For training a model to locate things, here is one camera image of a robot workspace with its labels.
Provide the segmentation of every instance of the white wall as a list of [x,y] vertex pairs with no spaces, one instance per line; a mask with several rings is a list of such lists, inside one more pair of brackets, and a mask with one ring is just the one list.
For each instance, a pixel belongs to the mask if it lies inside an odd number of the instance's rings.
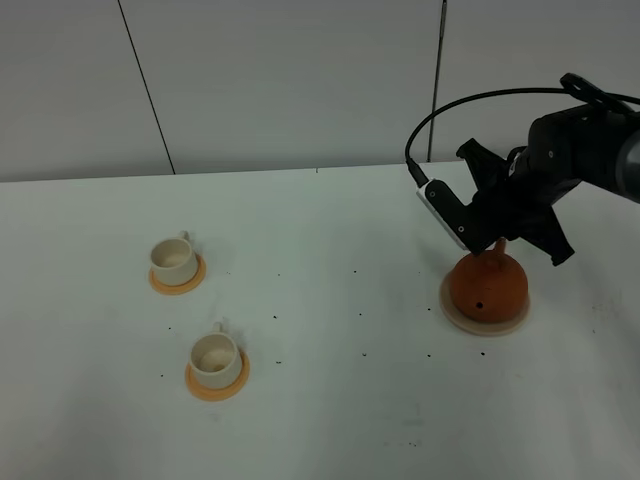
[[0,180],[171,173],[116,0],[0,15]]
[[[638,96],[639,19],[637,0],[450,0],[438,106],[487,90],[559,87],[567,72]],[[433,158],[455,159],[472,137],[506,155],[526,145],[534,119],[575,104],[528,95],[458,107],[436,121]]]
[[439,0],[122,5],[179,173],[400,162],[431,106]]

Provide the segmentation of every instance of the orange saucer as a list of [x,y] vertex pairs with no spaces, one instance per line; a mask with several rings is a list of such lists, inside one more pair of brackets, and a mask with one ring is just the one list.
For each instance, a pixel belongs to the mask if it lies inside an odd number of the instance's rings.
[[228,387],[218,389],[207,388],[200,385],[195,375],[193,375],[191,365],[187,363],[187,368],[184,370],[184,380],[187,383],[187,388],[189,392],[191,392],[191,395],[205,402],[219,402],[233,397],[244,387],[244,384],[247,383],[249,379],[249,357],[247,357],[244,351],[240,350],[240,358],[242,358],[242,370],[238,378],[236,378],[236,381]]
[[204,277],[207,275],[207,264],[200,255],[196,253],[196,258],[198,259],[198,271],[193,276],[191,280],[187,283],[183,283],[182,285],[165,285],[164,283],[160,283],[156,280],[156,276],[154,275],[152,270],[149,270],[149,283],[151,287],[158,293],[163,295],[181,295],[183,293],[190,292],[198,285],[202,283]]

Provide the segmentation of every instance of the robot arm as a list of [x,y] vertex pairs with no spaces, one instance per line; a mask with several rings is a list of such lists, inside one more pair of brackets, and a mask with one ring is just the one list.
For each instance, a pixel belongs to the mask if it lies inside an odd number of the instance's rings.
[[586,104],[536,120],[527,147],[506,160],[473,139],[460,147],[478,188],[469,205],[440,180],[419,185],[424,204],[472,253],[520,237],[561,264],[574,251],[552,207],[581,181],[640,203],[640,115],[577,75],[561,83]]

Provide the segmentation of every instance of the round coaster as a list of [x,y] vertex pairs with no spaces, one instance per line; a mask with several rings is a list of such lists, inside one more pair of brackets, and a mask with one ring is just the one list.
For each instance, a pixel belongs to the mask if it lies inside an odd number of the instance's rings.
[[219,402],[221,400],[226,400],[229,397],[233,397],[242,389],[242,387],[244,387],[244,384],[247,383],[251,367],[249,365],[249,357],[247,357],[247,354],[242,350],[240,350],[240,358],[242,358],[242,370],[240,371],[238,378],[236,378],[236,381],[228,387],[217,389],[207,388],[200,385],[196,380],[196,377],[193,375],[191,365],[187,363],[187,368],[184,371],[184,379],[191,395],[199,398],[200,400],[204,400],[205,402]]
[[187,283],[175,286],[165,285],[164,283],[160,283],[156,280],[153,270],[149,270],[149,283],[151,284],[151,287],[153,287],[156,292],[162,293],[163,295],[181,295],[183,293],[190,292],[200,285],[202,280],[204,280],[204,277],[207,275],[207,264],[204,261],[204,258],[197,253],[196,258],[198,259],[198,271]]
[[507,335],[511,332],[515,332],[525,322],[529,314],[529,295],[522,307],[522,310],[513,319],[502,323],[480,323],[472,320],[463,314],[451,300],[451,293],[449,291],[449,275],[445,277],[440,286],[440,307],[445,316],[456,327],[474,335],[480,335],[483,337],[498,337],[500,335]]

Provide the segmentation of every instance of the white cup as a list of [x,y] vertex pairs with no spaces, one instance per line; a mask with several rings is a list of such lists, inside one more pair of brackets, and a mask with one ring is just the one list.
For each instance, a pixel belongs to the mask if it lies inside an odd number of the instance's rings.
[[191,280],[198,272],[196,252],[189,242],[189,234],[168,238],[151,250],[151,270],[156,280],[171,287]]
[[233,338],[214,325],[214,333],[201,337],[191,347],[189,365],[196,380],[207,388],[225,388],[236,381],[242,371],[242,357]]

